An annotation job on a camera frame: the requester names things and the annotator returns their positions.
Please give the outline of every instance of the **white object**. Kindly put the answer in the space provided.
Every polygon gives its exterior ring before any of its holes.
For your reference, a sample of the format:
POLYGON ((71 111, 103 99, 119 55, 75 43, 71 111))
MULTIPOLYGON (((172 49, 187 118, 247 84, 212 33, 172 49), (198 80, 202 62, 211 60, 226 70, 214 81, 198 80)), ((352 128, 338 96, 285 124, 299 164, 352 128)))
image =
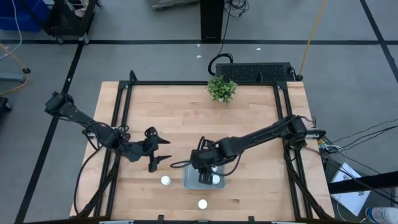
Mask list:
MULTIPOLYGON (((355 178, 361 177, 355 170, 353 170, 347 163, 343 163, 341 165, 340 170, 343 170, 349 174, 351 174, 355 178)), ((351 177, 343 173, 342 171, 338 171, 333 180, 334 182, 340 182, 343 180, 350 180, 351 177)), ((365 204, 366 199, 368 198, 370 191, 363 192, 350 192, 350 193, 342 193, 342 194, 333 194, 331 195, 336 201, 338 201, 342 206, 346 207, 352 214, 358 216, 361 211, 363 205, 365 204)))
POLYGON ((373 223, 398 224, 398 208, 371 207, 366 209, 365 215, 373 223))
POLYGON ((164 186, 170 186, 172 184, 172 179, 167 176, 163 176, 160 181, 164 186))
POLYGON ((200 209, 206 209, 207 208, 207 201, 205 199, 201 199, 198 203, 200 209))
MULTIPOLYGON (((15 23, 17 25, 18 34, 19 34, 19 43, 18 43, 17 47, 15 47, 14 50, 12 50, 10 52, 10 54, 13 54, 19 48, 19 46, 21 46, 21 44, 22 44, 22 34, 21 34, 21 29, 19 28, 19 24, 18 24, 17 8, 15 7, 15 2, 14 2, 14 0, 11 0, 11 2, 12 2, 12 6, 14 7, 14 19, 15 19, 15 23)), ((8 57, 10 54, 4 54, 4 56, 0 57, 0 60, 5 57, 8 57)))
POLYGON ((220 177, 219 175, 213 175, 213 184, 218 184, 220 182, 220 177))

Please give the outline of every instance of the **black stand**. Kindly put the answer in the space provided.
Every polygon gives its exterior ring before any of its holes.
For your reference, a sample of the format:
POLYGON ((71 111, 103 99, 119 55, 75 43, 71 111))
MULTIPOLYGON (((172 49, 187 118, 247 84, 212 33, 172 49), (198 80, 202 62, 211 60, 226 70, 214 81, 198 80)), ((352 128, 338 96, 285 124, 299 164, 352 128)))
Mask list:
POLYGON ((361 177, 357 178, 356 180, 357 181, 351 179, 330 183, 328 184, 329 192, 331 194, 338 194, 369 190, 358 182, 364 183, 374 189, 398 187, 398 171, 361 177))
POLYGON ((220 42, 223 29, 224 0, 200 0, 201 39, 220 42))

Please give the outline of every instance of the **silver tray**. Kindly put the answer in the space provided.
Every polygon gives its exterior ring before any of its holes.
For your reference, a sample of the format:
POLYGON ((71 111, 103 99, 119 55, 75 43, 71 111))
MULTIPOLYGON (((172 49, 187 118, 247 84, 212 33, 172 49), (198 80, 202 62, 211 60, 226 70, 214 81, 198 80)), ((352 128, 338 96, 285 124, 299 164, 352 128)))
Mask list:
MULTIPOLYGON (((224 173, 224 166, 217 167, 217 172, 220 174, 224 173)), ((192 165, 184 167, 184 173, 182 177, 182 185, 185 189, 189 190, 221 190, 225 188, 226 179, 225 177, 220 177, 220 182, 218 184, 202 184, 199 183, 199 172, 195 170, 192 165)))

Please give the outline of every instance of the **potted plant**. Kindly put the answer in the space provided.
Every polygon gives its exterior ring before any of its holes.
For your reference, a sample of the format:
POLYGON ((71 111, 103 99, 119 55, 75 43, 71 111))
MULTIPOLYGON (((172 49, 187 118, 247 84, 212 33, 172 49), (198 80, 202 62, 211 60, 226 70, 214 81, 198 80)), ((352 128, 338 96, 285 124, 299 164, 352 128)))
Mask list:
POLYGON ((237 84, 233 81, 226 82, 224 78, 214 77, 207 84, 207 91, 213 97, 213 101, 224 103, 231 102, 232 94, 235 94, 237 84))

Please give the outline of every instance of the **gray floor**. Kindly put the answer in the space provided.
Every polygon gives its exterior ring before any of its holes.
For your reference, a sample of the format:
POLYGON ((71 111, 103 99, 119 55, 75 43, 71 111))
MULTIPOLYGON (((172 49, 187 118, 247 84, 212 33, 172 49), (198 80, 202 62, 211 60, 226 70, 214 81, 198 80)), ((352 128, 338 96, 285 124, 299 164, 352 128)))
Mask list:
MULTIPOLYGON (((394 0, 367 0, 386 40, 398 40, 394 0)), ((251 9, 231 18, 227 39, 305 40, 321 1, 251 0, 251 9)), ((199 39, 199 5, 152 11, 145 2, 103 0, 90 29, 98 40, 199 39)), ((25 39, 49 39, 43 32, 23 33, 25 39)), ((17 39, 1 31, 0 40, 17 39)), ((377 40, 359 1, 328 1, 316 40, 377 40)), ((220 45, 88 45, 84 46, 69 94, 93 115, 101 82, 125 80, 131 69, 140 80, 208 80, 208 62, 220 45)), ((290 62, 300 67, 304 45, 225 45, 235 62, 290 62)), ((398 59, 398 46, 389 46, 398 59)), ((28 85, 8 97, 14 107, 0 129, 0 221, 12 223, 41 150, 51 117, 44 103, 62 89, 76 45, 22 45, 16 55, 32 69, 28 85)), ((0 61, 0 72, 20 73, 11 58, 0 61)), ((398 84, 378 45, 313 45, 304 70, 311 113, 331 140, 397 118, 398 84)), ((0 91, 17 83, 0 83, 0 91)), ((67 218, 73 186, 86 141, 75 124, 59 122, 26 221, 67 218)), ((392 130, 346 154, 379 172, 398 169, 392 130)), ((350 163, 358 171, 370 170, 350 163)), ((366 206, 386 206, 371 194, 366 206)), ((352 220, 343 208, 342 215, 352 220)))

